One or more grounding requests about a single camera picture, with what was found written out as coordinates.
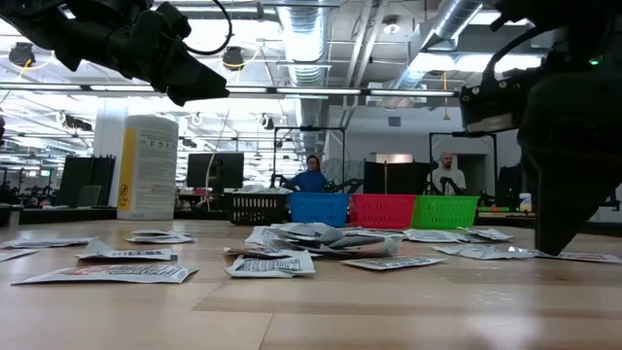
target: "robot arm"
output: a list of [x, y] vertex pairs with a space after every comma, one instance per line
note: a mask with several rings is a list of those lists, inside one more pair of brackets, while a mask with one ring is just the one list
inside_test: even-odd
[[0, 3], [0, 18], [37, 46], [54, 50], [72, 71], [86, 59], [127, 79], [149, 82], [180, 106], [196, 99], [228, 97], [226, 79], [188, 53], [183, 42], [191, 32], [188, 19], [169, 3], [152, 11], [153, 3], [7, 0]]
[[[497, 52], [478, 87], [461, 91], [463, 124], [480, 135], [519, 128], [535, 195], [536, 248], [559, 254], [622, 182], [622, 2], [501, 0], [496, 30], [528, 18], [525, 34]], [[555, 30], [540, 67], [498, 81], [495, 64], [518, 44]]]

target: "wooden table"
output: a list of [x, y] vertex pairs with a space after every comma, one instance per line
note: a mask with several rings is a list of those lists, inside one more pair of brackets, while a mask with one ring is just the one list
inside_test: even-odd
[[[0, 262], [0, 349], [622, 349], [622, 266], [532, 259], [446, 263], [371, 272], [319, 260], [313, 278], [229, 279], [223, 247], [249, 227], [227, 222], [84, 222], [23, 226], [0, 240], [98, 236], [118, 249], [137, 228], [195, 233], [173, 245], [200, 268], [182, 285], [15, 286], [75, 266], [84, 247], [43, 249]], [[518, 246], [529, 230], [504, 227]], [[144, 249], [164, 248], [160, 245]], [[622, 240], [577, 235], [568, 251], [622, 253]], [[439, 256], [402, 242], [399, 253]]]

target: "bald man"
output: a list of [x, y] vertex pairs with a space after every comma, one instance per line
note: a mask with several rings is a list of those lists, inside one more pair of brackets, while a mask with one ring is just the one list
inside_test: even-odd
[[440, 156], [440, 165], [432, 172], [432, 181], [428, 175], [428, 181], [432, 182], [442, 195], [460, 195], [467, 189], [465, 174], [451, 167], [453, 156], [449, 151], [443, 152]]

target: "black monitor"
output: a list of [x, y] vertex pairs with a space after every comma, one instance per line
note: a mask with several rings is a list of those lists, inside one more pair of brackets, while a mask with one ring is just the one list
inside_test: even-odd
[[[205, 187], [205, 174], [213, 154], [189, 154], [186, 185]], [[244, 186], [244, 153], [218, 153], [210, 169], [210, 188], [240, 189]]]

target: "plastic basket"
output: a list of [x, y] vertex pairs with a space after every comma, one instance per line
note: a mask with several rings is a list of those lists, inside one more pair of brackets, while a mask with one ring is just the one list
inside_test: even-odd
[[408, 228], [414, 194], [354, 194], [350, 219], [363, 228]]
[[292, 222], [324, 223], [341, 228], [346, 225], [349, 202], [347, 193], [292, 193]]
[[418, 195], [411, 225], [414, 228], [470, 228], [477, 196]]
[[287, 194], [232, 193], [229, 221], [241, 226], [281, 224], [287, 219], [287, 199]]

